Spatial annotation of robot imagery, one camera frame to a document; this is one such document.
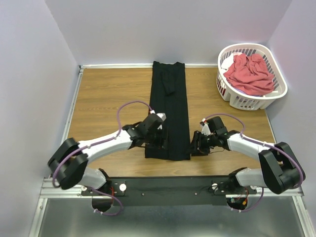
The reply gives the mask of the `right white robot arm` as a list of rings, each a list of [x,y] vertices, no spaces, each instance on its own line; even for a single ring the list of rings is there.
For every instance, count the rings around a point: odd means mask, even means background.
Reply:
[[[200,122],[201,130],[194,132],[188,148],[192,156],[206,156],[215,147],[234,151],[253,158],[260,168],[242,167],[227,176],[222,184],[215,185],[218,190],[235,192],[243,187],[267,188],[274,194],[301,186],[306,175],[291,147],[285,143],[277,144],[256,140],[244,135],[243,131],[228,131],[221,114],[207,116]]]

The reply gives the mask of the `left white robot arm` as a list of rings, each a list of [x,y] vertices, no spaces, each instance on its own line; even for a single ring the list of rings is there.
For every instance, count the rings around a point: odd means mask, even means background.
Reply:
[[[107,173],[88,165],[115,152],[147,145],[150,148],[167,147],[168,129],[163,125],[164,113],[150,113],[143,121],[128,124],[118,131],[92,140],[77,142],[66,139],[48,161],[53,186],[68,190],[82,185],[101,192],[111,192],[112,182]]]

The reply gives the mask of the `black t-shirt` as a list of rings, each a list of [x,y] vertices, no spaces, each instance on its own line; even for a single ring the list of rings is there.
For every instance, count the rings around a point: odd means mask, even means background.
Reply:
[[[172,161],[189,160],[190,128],[185,64],[153,62],[150,106],[164,113],[163,126],[168,129],[167,149],[145,148],[146,158]]]

